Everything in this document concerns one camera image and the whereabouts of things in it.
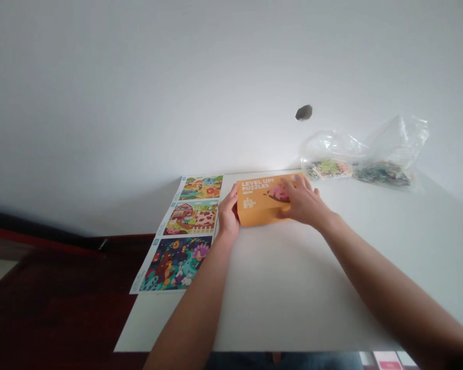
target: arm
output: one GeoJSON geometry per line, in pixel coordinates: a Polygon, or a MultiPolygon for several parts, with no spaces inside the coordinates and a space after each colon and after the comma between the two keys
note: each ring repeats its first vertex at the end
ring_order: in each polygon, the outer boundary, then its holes
{"type": "Polygon", "coordinates": [[[202,369],[215,340],[230,253],[239,223],[235,184],[219,206],[220,231],[206,259],[159,334],[144,369],[202,369]]]}
{"type": "Polygon", "coordinates": [[[322,234],[362,301],[420,368],[442,369],[463,355],[460,323],[332,212],[306,178],[296,178],[297,188],[283,182],[291,208],[279,217],[322,234]]]}

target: dark wooden floor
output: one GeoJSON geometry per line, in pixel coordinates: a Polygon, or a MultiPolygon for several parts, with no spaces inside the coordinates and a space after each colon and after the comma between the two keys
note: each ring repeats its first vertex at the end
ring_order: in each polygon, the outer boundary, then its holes
{"type": "Polygon", "coordinates": [[[141,369],[114,354],[151,240],[110,242],[106,258],[36,252],[0,281],[0,369],[141,369]]]}

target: hand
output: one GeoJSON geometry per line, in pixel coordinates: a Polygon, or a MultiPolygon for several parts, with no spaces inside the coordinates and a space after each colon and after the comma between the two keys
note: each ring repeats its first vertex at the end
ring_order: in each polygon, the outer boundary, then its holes
{"type": "Polygon", "coordinates": [[[238,184],[235,183],[230,193],[223,199],[218,207],[218,217],[220,220],[220,234],[232,237],[233,242],[238,236],[239,221],[237,217],[237,190],[238,184]]]}
{"type": "Polygon", "coordinates": [[[331,227],[340,216],[329,209],[320,198],[319,189],[312,191],[307,178],[295,175],[296,187],[286,178],[282,178],[290,196],[290,209],[280,212],[278,218],[291,218],[302,224],[312,226],[319,232],[331,227]]]}

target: hole in wall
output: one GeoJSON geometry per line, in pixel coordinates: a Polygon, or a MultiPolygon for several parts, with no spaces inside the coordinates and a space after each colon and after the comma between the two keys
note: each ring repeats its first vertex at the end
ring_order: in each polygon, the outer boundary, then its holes
{"type": "Polygon", "coordinates": [[[297,110],[295,118],[297,121],[306,121],[312,116],[312,106],[307,104],[297,110]]]}

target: farm illustration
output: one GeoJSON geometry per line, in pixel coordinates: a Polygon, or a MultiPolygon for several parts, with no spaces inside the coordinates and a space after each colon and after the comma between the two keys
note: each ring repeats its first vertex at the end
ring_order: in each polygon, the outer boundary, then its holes
{"type": "Polygon", "coordinates": [[[217,199],[177,203],[163,235],[212,233],[217,211],[217,199]]]}
{"type": "Polygon", "coordinates": [[[223,175],[189,176],[179,200],[219,198],[223,175]]]}
{"type": "Polygon", "coordinates": [[[209,252],[212,236],[161,239],[141,291],[187,289],[209,252]]]}

